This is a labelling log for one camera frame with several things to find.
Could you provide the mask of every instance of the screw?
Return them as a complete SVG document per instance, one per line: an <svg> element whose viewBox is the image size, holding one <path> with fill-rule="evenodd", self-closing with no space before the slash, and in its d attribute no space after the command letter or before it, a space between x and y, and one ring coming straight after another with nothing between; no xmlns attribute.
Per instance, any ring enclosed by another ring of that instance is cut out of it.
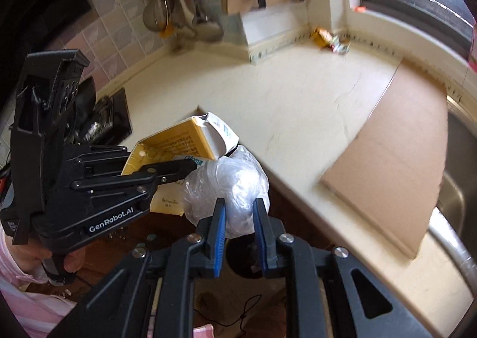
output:
<svg viewBox="0 0 477 338"><path fill-rule="evenodd" d="M348 250L342 246L335 248L333 253L335 254L335 256L341 257L342 259L345 259L350 255Z"/></svg>
<svg viewBox="0 0 477 338"><path fill-rule="evenodd" d="M137 259L142 259L147 255L147 250L144 249L144 248L141 248L141 247L135 248L133 250L132 255L133 255L133 257L135 257Z"/></svg>
<svg viewBox="0 0 477 338"><path fill-rule="evenodd" d="M283 243L291 244L295 238L291 234L282 233L279 237L279 240Z"/></svg>
<svg viewBox="0 0 477 338"><path fill-rule="evenodd" d="M192 233L187 236L187 241L189 241L191 244L198 244L202 241L202 236L197 233Z"/></svg>

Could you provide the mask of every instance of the stainless steel sink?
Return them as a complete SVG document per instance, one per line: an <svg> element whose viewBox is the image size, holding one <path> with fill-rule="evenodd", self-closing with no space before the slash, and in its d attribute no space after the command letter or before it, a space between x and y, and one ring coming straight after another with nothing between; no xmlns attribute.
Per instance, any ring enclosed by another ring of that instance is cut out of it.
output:
<svg viewBox="0 0 477 338"><path fill-rule="evenodd" d="M437 202L443 217L434 210L429 230L477 294L477 122L452 99L447 100L449 137Z"/></svg>

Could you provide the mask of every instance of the clear plastic bag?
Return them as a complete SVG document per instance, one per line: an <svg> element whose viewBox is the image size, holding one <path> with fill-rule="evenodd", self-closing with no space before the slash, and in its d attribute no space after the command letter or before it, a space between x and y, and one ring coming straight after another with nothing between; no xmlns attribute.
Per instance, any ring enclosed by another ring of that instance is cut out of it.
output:
<svg viewBox="0 0 477 338"><path fill-rule="evenodd" d="M227 238L254 232L252 205L256 198L263 198L267 212L270 207L268 178L244 146L238 146L229 158L209 161L191 172L183 188L184 213L194 225L213 214L217 198L225 198Z"/></svg>

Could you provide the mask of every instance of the countertop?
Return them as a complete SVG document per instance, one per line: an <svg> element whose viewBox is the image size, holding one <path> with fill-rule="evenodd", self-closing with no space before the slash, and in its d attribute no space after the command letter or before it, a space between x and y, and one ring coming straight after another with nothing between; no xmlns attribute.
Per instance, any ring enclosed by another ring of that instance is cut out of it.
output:
<svg viewBox="0 0 477 338"><path fill-rule="evenodd" d="M472 296L444 250L427 233L418 256L407 259L319 184L399 61L356 44L345 56L299 44L256 66L199 50L167 55L124 85L134 130L124 144L132 149L197 107L213 112L316 227L359 257L436 336L446 337Z"/></svg>

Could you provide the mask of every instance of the yellow box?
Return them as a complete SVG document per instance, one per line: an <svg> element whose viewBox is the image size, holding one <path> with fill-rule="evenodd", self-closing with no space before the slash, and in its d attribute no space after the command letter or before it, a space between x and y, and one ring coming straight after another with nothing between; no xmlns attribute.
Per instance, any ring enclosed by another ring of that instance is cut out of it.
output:
<svg viewBox="0 0 477 338"><path fill-rule="evenodd" d="M132 174L146 164L185 157L193 158L201 166L207 160L219 159L238 143L239 137L213 113L192 116L140 140L134 146L121 174ZM180 180L159 186L151 201L151 211L182 215L182 183Z"/></svg>

